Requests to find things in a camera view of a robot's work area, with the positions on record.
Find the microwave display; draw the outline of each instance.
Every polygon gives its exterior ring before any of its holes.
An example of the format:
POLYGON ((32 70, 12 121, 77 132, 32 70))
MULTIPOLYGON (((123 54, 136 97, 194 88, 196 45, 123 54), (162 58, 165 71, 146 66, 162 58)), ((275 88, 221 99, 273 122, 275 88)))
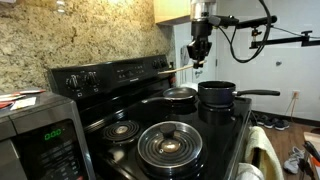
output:
POLYGON ((88 179, 70 119, 20 134, 13 142, 28 179, 88 179))

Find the pot lid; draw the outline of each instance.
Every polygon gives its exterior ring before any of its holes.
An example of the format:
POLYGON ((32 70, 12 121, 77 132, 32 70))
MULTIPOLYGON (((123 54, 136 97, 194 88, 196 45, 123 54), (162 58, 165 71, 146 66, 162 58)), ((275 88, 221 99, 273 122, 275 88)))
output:
POLYGON ((158 168, 177 168, 200 156, 202 139, 188 124, 166 121, 143 132, 138 141, 140 157, 158 168))

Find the towel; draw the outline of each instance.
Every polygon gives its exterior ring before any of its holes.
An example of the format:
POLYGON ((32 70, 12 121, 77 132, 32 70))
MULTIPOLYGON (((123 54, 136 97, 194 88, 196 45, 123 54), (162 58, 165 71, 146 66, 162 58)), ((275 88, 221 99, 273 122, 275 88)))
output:
POLYGON ((261 127, 254 126, 249 132, 249 142, 245 152, 245 161, 252 162, 254 148, 260 149, 260 165, 264 178, 266 180, 283 180, 282 168, 279 159, 261 127))
POLYGON ((248 163, 239 163, 236 180, 264 180, 262 172, 248 163))

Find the pot handle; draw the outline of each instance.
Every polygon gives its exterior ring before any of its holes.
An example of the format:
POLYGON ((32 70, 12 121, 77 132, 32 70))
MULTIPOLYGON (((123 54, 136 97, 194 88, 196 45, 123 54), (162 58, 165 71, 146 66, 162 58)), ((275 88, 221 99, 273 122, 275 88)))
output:
POLYGON ((173 101, 173 99, 167 98, 167 97, 154 97, 154 98, 144 99, 141 102, 146 104, 146 103, 149 103, 149 102, 154 102, 154 101, 159 101, 159 100, 173 101))
POLYGON ((260 89, 235 92, 236 96, 242 96, 245 94, 280 96, 279 91, 260 90, 260 89))

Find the black cable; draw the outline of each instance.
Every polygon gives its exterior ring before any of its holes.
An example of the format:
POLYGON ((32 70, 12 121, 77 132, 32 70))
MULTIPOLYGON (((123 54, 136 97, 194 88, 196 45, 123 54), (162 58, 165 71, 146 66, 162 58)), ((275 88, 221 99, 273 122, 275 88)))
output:
MULTIPOLYGON (((285 29, 281 29, 281 28, 278 28, 278 27, 272 26, 271 28, 273 28, 273 29, 278 29, 278 30, 280 30, 280 31, 284 31, 284 32, 287 32, 287 33, 289 33, 289 34, 293 34, 293 35, 296 35, 296 36, 304 37, 304 35, 296 34, 296 33, 294 33, 294 32, 291 32, 291 31, 288 31, 288 30, 285 30, 285 29)), ((309 36, 309 38, 312 38, 312 39, 320 39, 320 37, 313 37, 313 36, 309 36)))
POLYGON ((263 8, 264 8, 264 10, 266 11, 266 14, 267 14, 267 29, 266 29, 266 31, 265 31, 265 33, 264 33, 264 36, 263 36, 263 39, 262 39, 262 42, 261 42, 261 46, 258 47, 258 49, 256 50, 256 52, 254 53, 254 55, 253 55, 251 58, 249 58, 249 59, 238 59, 238 58, 235 56, 234 49, 233 49, 233 47, 232 47, 232 43, 233 43, 233 40, 234 40, 236 31, 237 31, 237 30, 236 30, 236 29, 237 29, 236 27, 235 27, 235 29, 234 29, 234 31, 233 31, 233 35, 232 35, 231 41, 230 41, 229 38, 227 37, 226 33, 225 33, 221 28, 219 28, 219 29, 223 32, 223 34, 225 35, 225 37, 227 38, 227 40, 228 40, 228 42, 229 42, 229 44, 230 44, 230 51, 231 51, 232 57, 233 57, 236 61, 238 61, 239 63, 247 63, 247 62, 251 61, 252 59, 256 58, 256 57, 261 53, 261 51, 263 50, 263 48, 264 48, 264 46, 265 46, 265 44, 266 44, 266 42, 267 42, 267 40, 268 40, 269 34, 270 34, 271 15, 270 15, 270 12, 269 12, 267 6, 265 5, 264 1, 263 1, 263 0, 259 0, 259 1, 260 1, 261 5, 263 6, 263 8))

